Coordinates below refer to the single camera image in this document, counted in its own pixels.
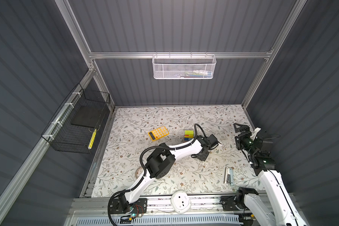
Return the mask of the wood block with holes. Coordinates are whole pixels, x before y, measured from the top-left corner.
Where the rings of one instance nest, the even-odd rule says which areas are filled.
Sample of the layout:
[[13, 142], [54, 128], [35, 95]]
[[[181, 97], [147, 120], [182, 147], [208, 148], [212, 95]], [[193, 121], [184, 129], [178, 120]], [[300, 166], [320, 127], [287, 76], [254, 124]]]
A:
[[184, 136], [184, 141], [190, 141], [191, 139], [194, 138], [194, 135], [193, 134], [190, 134], [190, 135], [185, 135]]

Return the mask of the lime green block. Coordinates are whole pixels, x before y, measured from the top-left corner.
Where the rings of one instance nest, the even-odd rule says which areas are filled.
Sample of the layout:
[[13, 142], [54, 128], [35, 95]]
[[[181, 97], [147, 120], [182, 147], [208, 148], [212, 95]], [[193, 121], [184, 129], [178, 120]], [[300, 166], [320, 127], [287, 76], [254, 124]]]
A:
[[193, 137], [195, 134], [194, 131], [191, 130], [185, 130], [185, 137]]

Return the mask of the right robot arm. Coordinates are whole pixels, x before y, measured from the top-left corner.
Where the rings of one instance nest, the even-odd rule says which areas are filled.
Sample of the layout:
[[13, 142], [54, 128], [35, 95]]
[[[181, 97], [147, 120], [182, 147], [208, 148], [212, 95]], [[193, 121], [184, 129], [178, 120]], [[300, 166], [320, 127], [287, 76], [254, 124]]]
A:
[[249, 209], [262, 226], [306, 226], [307, 222], [296, 209], [270, 156], [274, 137], [266, 131], [248, 125], [234, 123], [236, 148], [243, 152], [263, 185], [272, 210], [262, 202], [253, 188], [240, 187], [234, 202], [239, 209]]

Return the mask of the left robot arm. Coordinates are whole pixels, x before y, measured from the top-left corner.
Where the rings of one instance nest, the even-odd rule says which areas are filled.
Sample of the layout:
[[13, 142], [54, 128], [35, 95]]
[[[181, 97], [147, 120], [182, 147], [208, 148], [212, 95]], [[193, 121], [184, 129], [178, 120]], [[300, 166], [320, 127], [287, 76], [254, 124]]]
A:
[[205, 161], [210, 150], [215, 149], [219, 143], [214, 135], [208, 137], [196, 136], [179, 145], [168, 146], [162, 143], [159, 146], [146, 149], [140, 155], [143, 173], [130, 188], [122, 191], [119, 195], [120, 201], [123, 204], [137, 202], [154, 180], [161, 179], [168, 174], [175, 162], [188, 156]]

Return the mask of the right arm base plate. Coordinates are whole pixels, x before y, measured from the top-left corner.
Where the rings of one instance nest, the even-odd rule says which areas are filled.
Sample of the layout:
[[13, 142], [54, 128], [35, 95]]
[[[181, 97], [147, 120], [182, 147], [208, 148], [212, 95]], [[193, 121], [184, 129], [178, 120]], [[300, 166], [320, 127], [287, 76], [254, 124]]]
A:
[[237, 200], [236, 195], [221, 196], [219, 203], [221, 204], [223, 211], [246, 211], [246, 210], [249, 210], [240, 201]]

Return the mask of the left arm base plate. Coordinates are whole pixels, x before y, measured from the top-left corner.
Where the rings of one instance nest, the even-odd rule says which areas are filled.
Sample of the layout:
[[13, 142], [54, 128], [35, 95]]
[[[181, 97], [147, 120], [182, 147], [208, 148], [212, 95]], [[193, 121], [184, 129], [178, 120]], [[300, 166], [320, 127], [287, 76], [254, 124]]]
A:
[[114, 198], [108, 204], [110, 214], [143, 214], [147, 212], [147, 198], [139, 198], [134, 203], [128, 203], [125, 198]]

